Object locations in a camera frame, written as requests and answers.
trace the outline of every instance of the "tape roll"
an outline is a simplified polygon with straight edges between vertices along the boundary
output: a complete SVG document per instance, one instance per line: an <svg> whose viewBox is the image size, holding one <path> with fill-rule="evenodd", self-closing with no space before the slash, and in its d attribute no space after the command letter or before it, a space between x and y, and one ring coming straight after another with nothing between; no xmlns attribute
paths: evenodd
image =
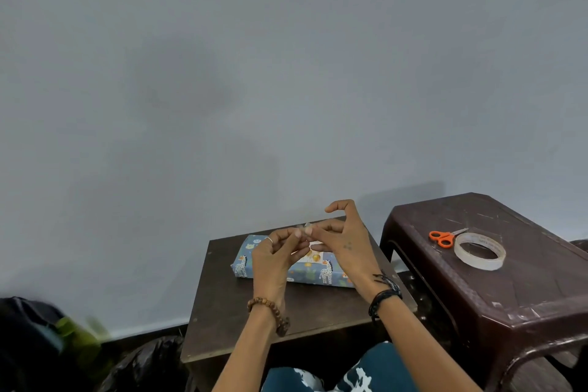
<svg viewBox="0 0 588 392"><path fill-rule="evenodd" d="M462 248L462 244L468 242L477 243L478 245L488 248L496 254L497 258L484 259L468 253ZM455 255L458 256L462 262L467 263L471 267L486 271L494 271L502 267L504 258L506 257L506 250L501 244L494 239L481 234L476 234L475 232L464 232L463 234L458 235L453 243L453 251L455 251Z"/></svg>

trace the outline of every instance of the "orange scissor handle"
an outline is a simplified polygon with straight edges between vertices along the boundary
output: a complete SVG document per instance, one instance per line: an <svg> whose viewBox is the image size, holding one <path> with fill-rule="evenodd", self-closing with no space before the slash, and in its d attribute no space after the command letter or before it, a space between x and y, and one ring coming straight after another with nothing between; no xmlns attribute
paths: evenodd
<svg viewBox="0 0 588 392"><path fill-rule="evenodd" d="M429 237L437 242L442 248L451 248L455 236L451 232L431 231Z"/></svg>

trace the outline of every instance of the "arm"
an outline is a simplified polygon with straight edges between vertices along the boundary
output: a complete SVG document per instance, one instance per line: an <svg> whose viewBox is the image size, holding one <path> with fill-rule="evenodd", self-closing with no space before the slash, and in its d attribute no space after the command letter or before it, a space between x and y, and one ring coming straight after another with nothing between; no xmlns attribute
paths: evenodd
<svg viewBox="0 0 588 392"><path fill-rule="evenodd" d="M273 301L285 316L286 274L293 263L308 254L308 246L307 238L297 228L274 231L263 240L252 252L252 297ZM254 305L212 392L258 392L275 332L276 319L269 307Z"/></svg>
<svg viewBox="0 0 588 392"><path fill-rule="evenodd" d="M319 240L312 249L332 251L337 262L347 273L357 292L371 304L374 297L387 289L374 281L380 273L373 254L369 234L359 217L353 200L340 200L327 206L326 212L344 210L345 222L326 220L305 229L305 233ZM476 383L444 351L423 324L396 296L381 302L378 316L420 392L480 391Z"/></svg>

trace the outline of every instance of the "scissors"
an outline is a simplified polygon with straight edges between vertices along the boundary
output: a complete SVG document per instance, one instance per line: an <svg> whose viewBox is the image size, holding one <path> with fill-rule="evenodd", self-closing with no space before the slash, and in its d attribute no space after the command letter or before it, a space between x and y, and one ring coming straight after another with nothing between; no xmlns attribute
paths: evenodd
<svg viewBox="0 0 588 392"><path fill-rule="evenodd" d="M431 231L429 233L429 237L432 240L437 241L437 245L442 248L451 248L453 246L453 240L455 236L461 234L462 232L466 232L469 228L464 228L463 230L454 231L454 232L441 232L441 231Z"/></svg>

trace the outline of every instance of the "wrapped gift box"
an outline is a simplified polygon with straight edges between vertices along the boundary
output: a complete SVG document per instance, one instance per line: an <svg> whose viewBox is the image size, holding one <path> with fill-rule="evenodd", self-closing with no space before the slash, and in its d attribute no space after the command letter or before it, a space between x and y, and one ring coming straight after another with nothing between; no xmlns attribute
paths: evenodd
<svg viewBox="0 0 588 392"><path fill-rule="evenodd" d="M251 252L267 236L249 234L239 249L235 261L231 264L236 277L253 278L254 270L251 260ZM335 287L353 287L347 275L337 263L333 253L313 251L288 270L289 282L303 284L333 285Z"/></svg>

